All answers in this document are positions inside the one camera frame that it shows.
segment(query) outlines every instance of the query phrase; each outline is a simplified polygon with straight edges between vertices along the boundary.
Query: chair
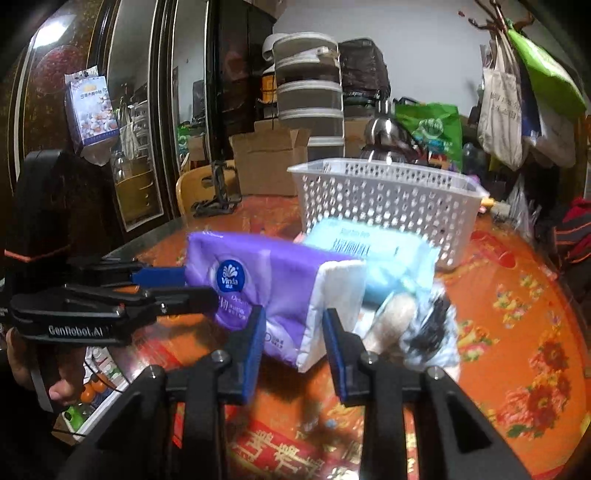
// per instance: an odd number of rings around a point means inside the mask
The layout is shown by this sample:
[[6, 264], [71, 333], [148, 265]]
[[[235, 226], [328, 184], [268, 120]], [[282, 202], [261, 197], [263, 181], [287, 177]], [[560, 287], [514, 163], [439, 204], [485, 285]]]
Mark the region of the chair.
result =
[[[228, 166], [234, 167], [234, 161], [228, 160]], [[238, 179], [234, 170], [224, 170], [224, 180], [228, 195], [236, 195], [240, 192]], [[212, 168], [210, 165], [195, 168], [183, 173], [177, 181], [177, 204], [181, 215], [190, 214], [191, 207], [195, 202], [212, 200], [215, 195], [215, 188], [212, 182]]]

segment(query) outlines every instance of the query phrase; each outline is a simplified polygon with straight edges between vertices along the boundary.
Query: stacked plastic container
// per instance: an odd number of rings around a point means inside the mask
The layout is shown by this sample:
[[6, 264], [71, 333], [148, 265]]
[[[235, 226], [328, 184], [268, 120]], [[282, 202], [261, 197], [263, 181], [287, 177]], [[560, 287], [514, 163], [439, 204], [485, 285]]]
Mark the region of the stacked plastic container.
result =
[[343, 157], [345, 122], [338, 43], [322, 33], [294, 33], [273, 45], [281, 124], [307, 128], [308, 160]]

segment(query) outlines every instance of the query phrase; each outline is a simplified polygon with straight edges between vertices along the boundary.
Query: black bag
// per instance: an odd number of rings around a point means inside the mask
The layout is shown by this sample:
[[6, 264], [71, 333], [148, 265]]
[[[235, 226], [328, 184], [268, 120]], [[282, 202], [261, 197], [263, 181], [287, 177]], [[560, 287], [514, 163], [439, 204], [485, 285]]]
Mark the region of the black bag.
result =
[[386, 99], [390, 97], [388, 68], [382, 51], [369, 38], [339, 43], [343, 96]]

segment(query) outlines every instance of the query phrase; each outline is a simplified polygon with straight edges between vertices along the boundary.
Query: table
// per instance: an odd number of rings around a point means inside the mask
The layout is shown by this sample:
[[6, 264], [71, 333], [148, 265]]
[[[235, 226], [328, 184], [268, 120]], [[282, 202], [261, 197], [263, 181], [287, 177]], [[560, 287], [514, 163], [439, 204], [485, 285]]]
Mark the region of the table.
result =
[[[293, 239], [300, 227], [297, 199], [247, 197], [231, 215], [176, 219], [112, 256], [182, 265], [189, 231]], [[569, 296], [541, 257], [488, 217], [476, 221], [462, 264], [438, 276], [457, 307], [460, 386], [534, 478], [552, 478], [578, 444], [591, 406], [591, 384], [583, 374], [589, 359]], [[224, 337], [201, 315], [161, 317], [137, 336], [130, 351], [139, 367], [152, 362], [177, 368], [220, 347]], [[236, 476], [358, 477], [363, 408], [338, 402], [326, 361], [298, 374], [264, 357], [254, 402], [227, 407], [226, 419]], [[412, 431], [409, 411], [405, 421]], [[407, 450], [408, 476], [415, 480], [413, 433], [407, 434]]]

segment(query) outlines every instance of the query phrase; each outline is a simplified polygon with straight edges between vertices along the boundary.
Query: white plastic basket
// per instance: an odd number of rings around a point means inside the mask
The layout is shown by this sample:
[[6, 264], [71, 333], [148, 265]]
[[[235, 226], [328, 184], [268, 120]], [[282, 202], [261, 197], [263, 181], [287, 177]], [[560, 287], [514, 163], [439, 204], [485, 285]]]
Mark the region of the white plastic basket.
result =
[[302, 229], [328, 217], [421, 235], [441, 248], [437, 266], [456, 268], [488, 192], [459, 173], [402, 163], [328, 158], [288, 168]]

